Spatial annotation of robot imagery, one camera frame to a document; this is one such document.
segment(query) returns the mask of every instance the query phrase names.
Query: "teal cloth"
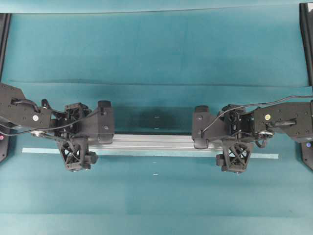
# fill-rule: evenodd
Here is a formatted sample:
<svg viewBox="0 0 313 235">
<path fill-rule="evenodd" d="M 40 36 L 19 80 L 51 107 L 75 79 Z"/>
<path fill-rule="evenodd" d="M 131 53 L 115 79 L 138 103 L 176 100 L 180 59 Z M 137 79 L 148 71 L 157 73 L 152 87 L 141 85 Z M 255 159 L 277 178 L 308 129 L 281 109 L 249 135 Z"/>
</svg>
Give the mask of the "teal cloth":
<svg viewBox="0 0 313 235">
<path fill-rule="evenodd" d="M 245 7 L 300 0 L 2 0 L 3 13 L 109 13 Z"/>
<path fill-rule="evenodd" d="M 312 94 L 298 5 L 86 15 L 13 15 L 3 82 L 53 108 L 111 100 L 118 132 L 190 133 L 197 105 L 217 113 Z M 160 123 L 154 121 L 159 116 Z M 277 134 L 247 172 L 213 158 L 101 156 L 71 173 L 55 148 L 12 138 L 0 164 L 0 234 L 311 235 L 313 173 Z"/>
</svg>

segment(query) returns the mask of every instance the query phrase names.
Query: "black mounting bracket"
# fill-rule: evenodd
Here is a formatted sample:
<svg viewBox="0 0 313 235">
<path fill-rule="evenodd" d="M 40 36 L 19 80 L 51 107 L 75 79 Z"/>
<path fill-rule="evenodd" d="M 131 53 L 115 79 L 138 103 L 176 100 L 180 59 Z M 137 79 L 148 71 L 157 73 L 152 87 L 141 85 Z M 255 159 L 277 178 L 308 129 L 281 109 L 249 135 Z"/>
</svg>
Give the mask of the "black mounting bracket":
<svg viewBox="0 0 313 235">
<path fill-rule="evenodd" d="M 3 70 L 6 41 L 9 32 L 11 14 L 0 14 L 0 81 Z M 9 134 L 10 129 L 0 126 L 0 130 Z M 0 162 L 3 161 L 8 153 L 9 137 L 0 135 Z"/>
</svg>

